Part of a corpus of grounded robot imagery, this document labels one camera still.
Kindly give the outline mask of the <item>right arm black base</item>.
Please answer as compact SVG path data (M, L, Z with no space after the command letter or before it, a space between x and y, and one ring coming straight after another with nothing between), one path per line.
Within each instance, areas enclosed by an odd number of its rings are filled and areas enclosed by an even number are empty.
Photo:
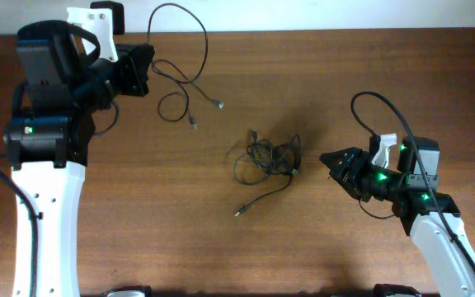
M421 293L410 286L393 284L376 284L372 290L373 297L420 297Z

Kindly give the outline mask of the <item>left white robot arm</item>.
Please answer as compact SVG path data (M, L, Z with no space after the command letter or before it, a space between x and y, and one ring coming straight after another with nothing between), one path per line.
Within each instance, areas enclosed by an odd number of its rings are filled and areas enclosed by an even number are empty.
M12 98L3 140L16 194L16 296L77 296L78 205L93 114L119 95L144 97L154 48L116 45L102 56L97 35L66 21L18 31L26 78Z

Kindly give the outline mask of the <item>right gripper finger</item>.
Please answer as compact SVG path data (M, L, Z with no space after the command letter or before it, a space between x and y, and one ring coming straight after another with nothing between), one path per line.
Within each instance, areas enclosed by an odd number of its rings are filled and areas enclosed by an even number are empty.
M349 165L354 158L362 153L360 148L345 148L339 151L322 153L319 160L327 167L340 167Z
M329 169L330 177L336 181L350 197L356 200L361 199L358 185L359 174L359 170L349 169L348 167L334 167Z

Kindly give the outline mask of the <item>black USB cable long tail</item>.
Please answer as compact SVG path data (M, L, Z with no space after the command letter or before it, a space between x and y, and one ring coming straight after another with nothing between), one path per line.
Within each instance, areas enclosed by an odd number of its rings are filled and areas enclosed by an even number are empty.
M245 181L238 177L238 163L245 157L249 157L252 163L258 167L262 177L256 181ZM247 202L234 214L238 217L245 213L255 203L267 196L274 195L285 190L293 181L293 178L299 174L302 163L302 144L299 134L295 134L290 141L282 144L273 144L270 140L259 139L256 131L252 131L252 142L246 146L245 153L236 158L233 164L233 178L236 182L244 186L255 186L264 182L271 176L288 177L288 181L280 188L268 191L259 195L255 199Z

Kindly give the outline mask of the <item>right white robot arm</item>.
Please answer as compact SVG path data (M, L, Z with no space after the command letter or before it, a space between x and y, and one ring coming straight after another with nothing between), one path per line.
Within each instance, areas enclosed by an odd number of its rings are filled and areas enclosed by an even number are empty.
M437 190L440 148L433 139L405 137L397 170L387 168L389 145L368 151L345 148L323 153L321 162L349 196L387 200L393 216L425 258L442 296L475 296L475 252L453 198Z

